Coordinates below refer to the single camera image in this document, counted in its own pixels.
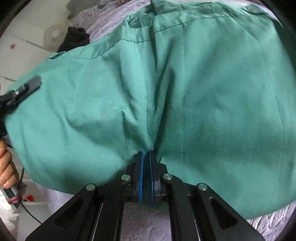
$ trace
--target bolt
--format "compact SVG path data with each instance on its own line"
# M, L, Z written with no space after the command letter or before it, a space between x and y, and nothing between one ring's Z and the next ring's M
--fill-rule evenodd
M163 175L163 178L166 179L166 180L171 180L173 178L173 176L169 173L166 173Z
M124 175L121 176L121 179L122 179L123 181L128 181L128 180L131 179L131 176L130 176L130 175L127 175L127 174L124 174Z
M202 191L205 191L207 189L207 185L204 183L200 183L200 184L198 184L198 188Z
M86 186L86 190L87 191L92 191L92 190L94 190L96 188L96 186L94 185L94 184L88 184L87 186Z

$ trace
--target finger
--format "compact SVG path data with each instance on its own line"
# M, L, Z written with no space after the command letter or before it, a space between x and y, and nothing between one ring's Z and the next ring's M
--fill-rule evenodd
M6 142L5 142L4 139L2 139L2 140L0 141L0 158L2 158L3 155L5 154L5 152L6 152L6 147L7 147Z
M11 167L14 169L14 171L18 174L17 168L15 167L15 164L13 161L10 161L8 165L11 165Z
M13 187L16 183L18 183L18 178L16 177L15 174L13 174L7 181L6 183L3 185L3 188L7 189L7 188L11 188Z
M0 175L6 170L11 161L11 154L6 151L2 158L0 158Z
M0 186L3 186L7 180L14 174L14 169L11 165L5 169L5 171L0 175Z
M20 175L18 174L18 171L17 171L17 169L16 169L16 167L15 167L15 164L13 163L13 169L14 169L14 174L15 174L15 176L17 177L17 179L19 180L20 179Z

